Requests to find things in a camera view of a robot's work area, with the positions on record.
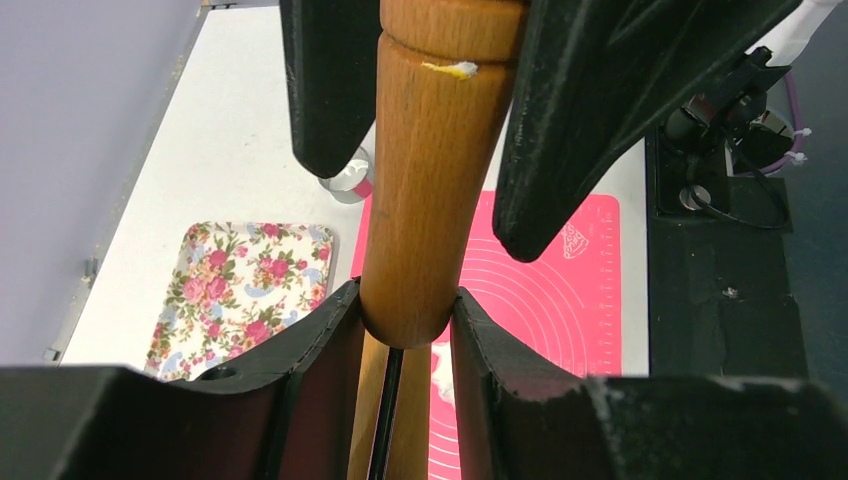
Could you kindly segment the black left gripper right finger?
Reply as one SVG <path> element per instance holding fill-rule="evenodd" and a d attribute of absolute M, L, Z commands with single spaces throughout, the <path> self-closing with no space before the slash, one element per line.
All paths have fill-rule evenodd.
<path fill-rule="evenodd" d="M 450 323 L 466 479 L 843 479 L 847 410 L 774 377 L 587 377 L 460 290 Z"/>

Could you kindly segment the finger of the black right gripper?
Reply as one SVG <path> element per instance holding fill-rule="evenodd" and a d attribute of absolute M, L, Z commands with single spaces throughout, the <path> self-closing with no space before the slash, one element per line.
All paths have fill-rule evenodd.
<path fill-rule="evenodd" d="M 279 3 L 293 154 L 311 174 L 339 174 L 376 115 L 378 0 Z"/>
<path fill-rule="evenodd" d="M 615 161 L 716 86 L 794 1 L 534 1 L 493 230 L 532 262 Z"/>

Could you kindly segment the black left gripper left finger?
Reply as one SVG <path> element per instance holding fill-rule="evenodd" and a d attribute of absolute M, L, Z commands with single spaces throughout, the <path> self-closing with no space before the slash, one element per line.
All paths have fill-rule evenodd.
<path fill-rule="evenodd" d="M 1 372 L 5 479 L 343 479 L 363 327 L 349 281 L 192 381 L 119 366 Z"/>

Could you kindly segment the wooden rolling pin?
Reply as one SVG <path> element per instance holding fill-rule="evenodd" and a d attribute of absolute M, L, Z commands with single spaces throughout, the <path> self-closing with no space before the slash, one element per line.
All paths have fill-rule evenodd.
<path fill-rule="evenodd" d="M 403 353 L 389 479 L 428 473 L 431 345 L 455 301 L 510 103 L 525 1 L 384 1 L 376 167 L 360 300 L 366 336 L 347 475 L 368 475 L 391 348 Z"/>

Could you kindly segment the white dough lump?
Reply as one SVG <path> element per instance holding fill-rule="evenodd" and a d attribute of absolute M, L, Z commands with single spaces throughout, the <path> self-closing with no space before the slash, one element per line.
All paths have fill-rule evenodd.
<path fill-rule="evenodd" d="M 436 366 L 431 373 L 431 383 L 436 387 L 439 398 L 455 406 L 452 352 L 449 342 L 432 344 L 431 353 L 436 356 Z"/>

